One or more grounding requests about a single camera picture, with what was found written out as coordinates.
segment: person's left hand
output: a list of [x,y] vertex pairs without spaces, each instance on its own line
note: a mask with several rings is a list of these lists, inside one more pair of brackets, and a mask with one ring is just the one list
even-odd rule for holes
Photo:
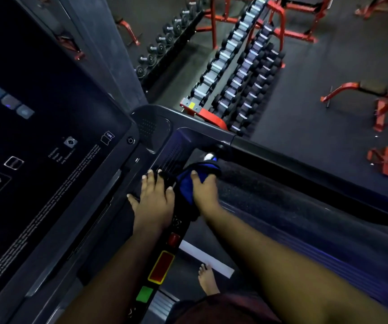
[[133,233],[141,229],[164,230],[172,222],[175,208],[175,192],[168,187],[164,193],[164,180],[158,174],[155,184],[154,172],[149,169],[143,175],[141,183],[140,203],[128,194],[128,200],[134,211]]

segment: treadmill screen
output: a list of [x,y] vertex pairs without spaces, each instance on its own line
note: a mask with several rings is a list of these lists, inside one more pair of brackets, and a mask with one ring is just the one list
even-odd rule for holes
[[130,126],[13,0],[0,2],[0,291]]

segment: finger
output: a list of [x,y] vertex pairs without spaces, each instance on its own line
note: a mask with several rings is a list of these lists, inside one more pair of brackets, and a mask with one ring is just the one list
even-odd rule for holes
[[167,206],[171,209],[175,208],[175,191],[172,187],[168,187],[165,191],[165,198],[167,199]]
[[140,200],[146,195],[146,187],[147,187],[147,176],[143,175],[141,177],[141,193]]
[[134,213],[135,213],[139,203],[137,202],[137,200],[131,194],[127,194],[127,198],[128,198],[128,201],[131,204],[131,207],[133,208]]
[[204,180],[203,184],[209,183],[209,182],[215,184],[215,180],[216,180],[216,176],[214,174],[209,174]]
[[201,184],[200,178],[198,177],[198,174],[196,171],[191,172],[191,179],[193,181],[194,189]]
[[146,195],[152,193],[155,190],[155,178],[154,171],[149,169],[147,171],[147,187],[146,187]]
[[159,174],[161,172],[161,169],[159,169],[157,172],[158,174],[156,176],[155,191],[159,192],[160,194],[164,194],[164,179]]

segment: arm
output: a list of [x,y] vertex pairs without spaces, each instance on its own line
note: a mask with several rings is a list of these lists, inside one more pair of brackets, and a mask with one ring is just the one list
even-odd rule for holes
[[72,301],[57,324],[121,324],[139,279],[163,229],[172,221],[175,194],[164,193],[164,180],[148,172],[142,178],[140,203],[128,195],[135,218],[133,235]]
[[244,263],[261,293],[289,324],[388,323],[388,310],[345,280],[281,245],[218,202],[215,176],[202,184],[193,172],[194,200],[215,234]]

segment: green button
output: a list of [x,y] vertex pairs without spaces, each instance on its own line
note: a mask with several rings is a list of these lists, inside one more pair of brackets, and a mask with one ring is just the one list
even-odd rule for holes
[[147,286],[142,286],[136,301],[147,303],[152,292],[154,292],[154,289],[148,288]]

